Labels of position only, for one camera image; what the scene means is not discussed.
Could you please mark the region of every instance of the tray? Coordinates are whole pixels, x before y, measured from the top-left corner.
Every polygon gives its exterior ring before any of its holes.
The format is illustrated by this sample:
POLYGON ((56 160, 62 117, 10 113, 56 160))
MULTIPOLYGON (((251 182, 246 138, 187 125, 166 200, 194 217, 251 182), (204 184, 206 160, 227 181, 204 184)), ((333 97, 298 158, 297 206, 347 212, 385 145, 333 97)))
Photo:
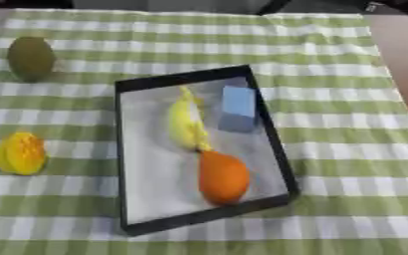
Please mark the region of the tray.
POLYGON ((284 206, 298 194, 279 136, 249 66, 141 78, 115 83, 121 228, 131 236, 284 206), (203 101, 212 146, 241 158, 251 183, 239 203, 214 206, 198 189, 198 153, 175 144, 166 128, 168 107, 186 85, 203 101), (224 86, 255 91, 252 132, 218 130, 224 86))

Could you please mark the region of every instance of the tray rim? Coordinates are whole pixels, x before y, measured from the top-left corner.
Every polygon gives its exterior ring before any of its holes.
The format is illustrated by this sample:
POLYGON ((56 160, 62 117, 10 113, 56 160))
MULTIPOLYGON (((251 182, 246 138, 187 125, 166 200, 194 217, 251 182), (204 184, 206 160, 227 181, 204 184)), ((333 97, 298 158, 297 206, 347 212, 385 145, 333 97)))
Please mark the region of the tray rim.
POLYGON ((301 193, 293 170, 285 154, 283 145, 280 141, 278 131, 276 130, 271 116, 269 115, 266 103, 260 93, 260 89, 249 65, 117 81, 114 84, 114 112, 116 124, 115 134, 117 145, 118 206, 120 214, 120 227, 129 236, 148 234, 176 227, 204 223, 226 217, 233 217, 248 212, 273 207, 281 207, 289 204, 301 193), (263 122, 266 135, 272 147, 275 159, 280 167, 280 173, 283 176, 288 193, 240 202, 234 205, 219 206, 192 213, 128 224, 126 217, 127 206, 125 196, 120 94, 132 91, 174 87, 183 84, 202 83, 236 77, 244 77, 248 82, 249 88, 255 91, 257 112, 263 122))

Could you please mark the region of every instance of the yellow toy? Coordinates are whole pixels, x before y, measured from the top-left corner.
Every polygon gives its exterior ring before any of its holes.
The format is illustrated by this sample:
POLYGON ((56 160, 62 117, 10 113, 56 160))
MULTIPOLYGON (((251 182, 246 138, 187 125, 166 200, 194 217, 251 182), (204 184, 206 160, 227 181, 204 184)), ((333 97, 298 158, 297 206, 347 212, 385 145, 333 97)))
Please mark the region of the yellow toy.
POLYGON ((172 140, 188 149, 211 150, 207 131, 198 109, 200 101, 181 86, 181 97, 168 109, 168 133, 172 140))
POLYGON ((15 132, 0 141, 0 170, 31 175, 46 160, 43 141, 29 132, 15 132))

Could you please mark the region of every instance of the blue block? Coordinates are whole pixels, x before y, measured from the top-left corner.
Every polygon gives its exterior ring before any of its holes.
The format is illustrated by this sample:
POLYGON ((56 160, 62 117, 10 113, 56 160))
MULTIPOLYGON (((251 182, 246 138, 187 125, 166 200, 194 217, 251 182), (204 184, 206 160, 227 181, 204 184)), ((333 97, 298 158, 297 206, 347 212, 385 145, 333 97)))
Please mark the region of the blue block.
POLYGON ((249 88, 226 86, 218 128, 248 132, 255 127, 255 92, 249 88))

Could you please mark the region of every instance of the white paper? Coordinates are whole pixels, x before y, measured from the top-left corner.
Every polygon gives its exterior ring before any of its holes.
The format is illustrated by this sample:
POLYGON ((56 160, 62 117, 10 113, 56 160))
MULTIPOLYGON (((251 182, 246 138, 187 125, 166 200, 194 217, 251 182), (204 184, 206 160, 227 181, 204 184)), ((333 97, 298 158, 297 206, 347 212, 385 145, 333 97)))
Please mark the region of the white paper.
MULTIPOLYGON (((250 169, 250 186, 241 201, 287 193, 261 123, 253 132, 218 130, 225 85, 247 86, 240 79, 187 85, 204 101, 204 125, 214 149, 240 158, 250 169)), ((198 153, 168 137, 167 111, 179 87, 120 95, 128 224, 213 208, 199 192, 198 153)))

